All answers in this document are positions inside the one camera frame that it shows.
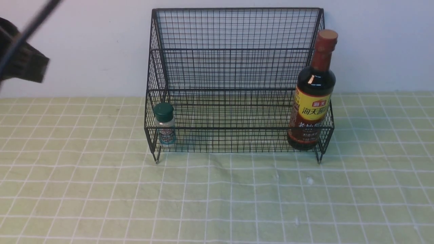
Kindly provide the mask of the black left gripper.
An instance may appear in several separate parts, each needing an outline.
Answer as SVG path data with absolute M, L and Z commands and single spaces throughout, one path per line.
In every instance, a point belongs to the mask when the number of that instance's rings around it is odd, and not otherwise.
M 0 19 L 1 57 L 6 53 L 13 38 L 19 34 L 20 31 L 13 23 L 4 18 Z M 6 65 L 1 81 L 17 78 L 42 83 L 49 62 L 50 59 L 48 57 L 30 44 L 24 43 Z

